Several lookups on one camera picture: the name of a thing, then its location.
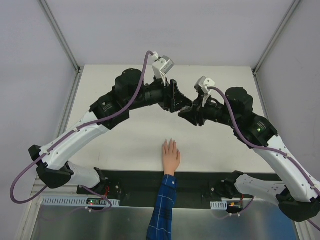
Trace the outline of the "clear glitter nail polish bottle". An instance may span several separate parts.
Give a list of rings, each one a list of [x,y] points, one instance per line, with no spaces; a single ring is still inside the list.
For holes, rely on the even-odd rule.
[[[187,113],[190,110],[192,110],[192,108],[190,106],[185,106],[180,110],[180,113]]]

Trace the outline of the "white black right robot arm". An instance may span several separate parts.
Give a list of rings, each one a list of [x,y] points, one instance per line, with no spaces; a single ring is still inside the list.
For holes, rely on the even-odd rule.
[[[242,87],[231,87],[226,92],[216,87],[213,90],[224,103],[199,89],[197,99],[182,108],[178,116],[194,126],[212,121],[231,127],[234,136],[262,157],[282,181],[272,183],[234,171],[213,187],[214,192],[228,199],[239,194],[257,197],[276,205],[298,223],[316,217],[320,212],[320,182],[291,154],[269,120],[253,112],[253,97]]]

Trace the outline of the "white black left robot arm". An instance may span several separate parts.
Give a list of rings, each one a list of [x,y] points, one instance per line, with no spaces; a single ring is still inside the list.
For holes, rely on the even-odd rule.
[[[50,189],[66,184],[85,186],[96,195],[106,191],[106,178],[97,168],[85,168],[70,162],[70,158],[95,138],[115,128],[130,117],[130,111],[159,105],[175,113],[192,104],[172,79],[154,78],[145,84],[142,72],[130,68],[115,79],[112,90],[94,102],[89,111],[59,138],[44,146],[33,145],[29,154],[36,163],[40,180]]]

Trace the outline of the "blue plaid sleeve forearm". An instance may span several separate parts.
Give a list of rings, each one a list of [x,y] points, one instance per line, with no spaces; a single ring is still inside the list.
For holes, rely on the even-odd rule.
[[[177,198],[177,179],[164,175],[156,196],[156,203],[150,219],[147,240],[171,240],[173,207]]]

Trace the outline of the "mannequin hand with long nails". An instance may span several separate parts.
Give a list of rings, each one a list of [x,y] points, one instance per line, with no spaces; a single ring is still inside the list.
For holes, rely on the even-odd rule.
[[[162,145],[162,165],[165,175],[174,176],[181,163],[181,153],[175,140],[165,140]]]

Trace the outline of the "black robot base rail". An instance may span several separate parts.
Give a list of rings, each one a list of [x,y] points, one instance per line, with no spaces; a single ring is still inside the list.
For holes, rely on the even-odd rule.
[[[209,209],[211,202],[241,197],[233,184],[243,175],[234,172],[101,171],[101,182],[92,188],[80,186],[77,194],[96,193],[118,200],[122,207],[153,208],[161,201],[179,209]]]

